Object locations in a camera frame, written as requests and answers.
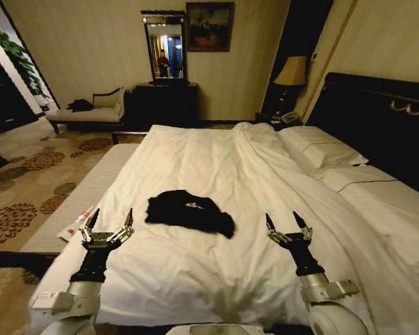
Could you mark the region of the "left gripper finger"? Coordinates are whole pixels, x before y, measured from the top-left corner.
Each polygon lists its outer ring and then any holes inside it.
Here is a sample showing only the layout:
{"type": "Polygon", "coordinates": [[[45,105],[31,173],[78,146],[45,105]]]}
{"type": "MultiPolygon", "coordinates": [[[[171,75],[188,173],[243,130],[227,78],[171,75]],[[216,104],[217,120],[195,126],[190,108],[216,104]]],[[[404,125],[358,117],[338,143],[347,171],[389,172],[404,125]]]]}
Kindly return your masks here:
{"type": "Polygon", "coordinates": [[[82,242],[90,242],[92,240],[91,234],[98,219],[99,211],[99,208],[96,209],[79,229],[82,242]]]}
{"type": "Polygon", "coordinates": [[[113,233],[108,238],[108,242],[125,242],[133,232],[133,209],[130,208],[123,227],[118,232],[113,233]]]}

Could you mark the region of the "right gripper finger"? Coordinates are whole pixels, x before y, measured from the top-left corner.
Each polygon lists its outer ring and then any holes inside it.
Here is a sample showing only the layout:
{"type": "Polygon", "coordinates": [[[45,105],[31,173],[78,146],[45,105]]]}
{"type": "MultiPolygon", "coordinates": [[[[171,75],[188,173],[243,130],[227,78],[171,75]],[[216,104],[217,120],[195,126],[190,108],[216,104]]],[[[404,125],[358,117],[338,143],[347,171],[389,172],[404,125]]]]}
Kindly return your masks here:
{"type": "Polygon", "coordinates": [[[296,212],[293,211],[293,216],[294,219],[297,223],[297,226],[300,228],[300,232],[303,235],[303,239],[307,240],[307,241],[311,241],[312,238],[312,228],[309,227],[306,222],[304,221],[304,219],[296,212]]]}
{"type": "Polygon", "coordinates": [[[265,214],[267,236],[277,244],[289,244],[291,238],[275,229],[274,223],[268,214],[265,214]]]}

